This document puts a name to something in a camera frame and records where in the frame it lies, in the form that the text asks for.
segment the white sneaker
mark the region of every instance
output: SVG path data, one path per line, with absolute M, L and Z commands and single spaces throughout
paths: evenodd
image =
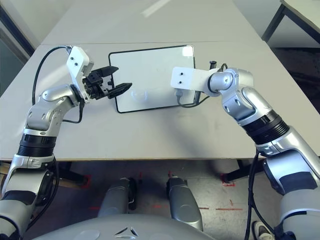
M 254 240 L 275 240 L 275 237 L 261 221 L 254 221 L 251 228 Z

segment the gray floor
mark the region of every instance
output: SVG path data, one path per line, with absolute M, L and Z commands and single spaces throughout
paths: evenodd
M 237 168 L 237 161 L 229 159 L 76 162 L 72 166 L 73 171 L 92 176 L 90 188 L 60 187 L 51 207 L 24 239 L 96 217 L 106 190 L 121 177 L 139 179 L 142 175 L 142 183 L 138 185 L 137 209 L 133 214 L 156 214 L 170 218 L 166 182 L 168 174 L 172 173 L 187 180 L 201 208 L 205 233 L 217 240 L 242 240 L 248 213 L 248 179 L 237 180 L 235 186 L 223 186 L 218 177 L 219 173 Z M 263 173 L 256 177 L 254 193 L 261 214 L 275 226 L 281 196 L 270 187 Z M 258 220 L 255 214 L 252 220 Z
M 273 48 L 272 51 L 320 114 L 320 48 Z

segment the cable connector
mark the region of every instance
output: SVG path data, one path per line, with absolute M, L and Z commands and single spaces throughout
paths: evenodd
M 226 63 L 223 63 L 221 65 L 221 67 L 218 69 L 218 72 L 223 72 L 224 71 L 224 68 L 227 69 L 228 68 L 228 65 Z
M 70 55 L 71 51 L 72 51 L 72 46 L 71 45 L 66 45 L 65 46 L 66 51 L 68 52 L 68 55 Z
M 184 95 L 184 92 L 180 88 L 175 89 L 175 95 L 179 98 L 181 98 Z

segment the white mounting bracket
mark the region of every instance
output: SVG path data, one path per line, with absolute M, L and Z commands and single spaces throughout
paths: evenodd
M 85 90 L 82 83 L 82 78 L 87 77 L 91 72 L 94 62 L 90 60 L 89 56 L 82 50 L 81 47 L 74 46 L 69 54 L 66 66 L 72 77 L 73 84 L 77 87 L 81 97 L 85 103 L 89 102 L 90 96 Z
M 174 67 L 171 76 L 171 87 L 175 89 L 185 89 L 200 91 L 210 97 L 217 97 L 220 94 L 211 92 L 208 88 L 210 76 L 216 73 L 219 68 L 213 68 L 209 71 L 189 67 Z

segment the black joint band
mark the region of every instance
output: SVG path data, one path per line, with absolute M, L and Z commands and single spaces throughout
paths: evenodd
M 30 157 L 51 156 L 54 152 L 56 139 L 54 136 L 23 134 L 17 154 Z
M 280 183 L 285 193 L 301 189 L 316 189 L 318 187 L 314 177 L 308 171 L 295 172 L 281 177 Z
M 209 89 L 210 92 L 212 92 L 212 93 L 214 93 L 214 94 L 217 94 L 217 92 L 211 90 L 211 86 L 210 86 L 211 77 L 212 77 L 213 75 L 214 75 L 214 74 L 212 74 L 212 75 L 209 77 L 208 82 L 207 82 L 207 86 L 208 86 L 208 89 Z
M 289 126 L 273 110 L 242 127 L 257 145 L 271 142 L 289 130 Z
M 74 95 L 75 95 L 76 100 L 77 100 L 78 102 L 80 102 L 82 98 L 81 98 L 81 96 L 80 96 L 80 93 L 79 93 L 77 87 L 76 87 L 74 84 L 71 84 L 71 85 L 70 85 L 70 88 L 72 89 L 72 91 L 73 91 L 73 93 L 74 93 Z
M 7 191 L 3 200 L 17 200 L 25 205 L 31 205 L 36 198 L 36 194 L 32 191 L 22 191 L 22 190 L 11 190 Z

